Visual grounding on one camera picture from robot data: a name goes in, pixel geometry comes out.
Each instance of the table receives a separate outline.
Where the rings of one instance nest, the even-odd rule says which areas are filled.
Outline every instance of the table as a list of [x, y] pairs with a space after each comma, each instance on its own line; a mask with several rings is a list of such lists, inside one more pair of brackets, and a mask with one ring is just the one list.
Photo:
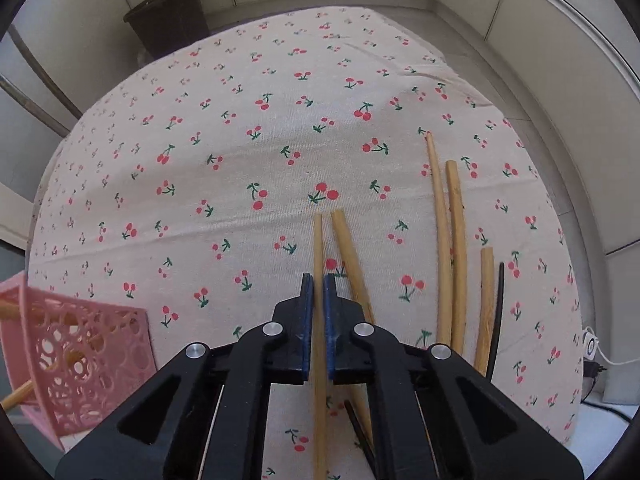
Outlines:
[[[131, 75], [63, 143], [42, 189], [31, 286], [146, 308], [158, 367], [270, 319], [312, 270], [312, 215], [344, 208], [377, 323], [434, 342], [437, 249], [424, 134], [458, 162], [465, 357], [480, 249], [506, 264], [494, 384], [558, 440], [574, 430], [580, 311], [558, 217], [509, 121], [435, 48], [361, 7], [240, 25]], [[326, 271], [348, 288], [328, 215]], [[310, 478], [308, 386], [274, 385], [264, 475]], [[329, 478], [370, 478], [336, 388]]]

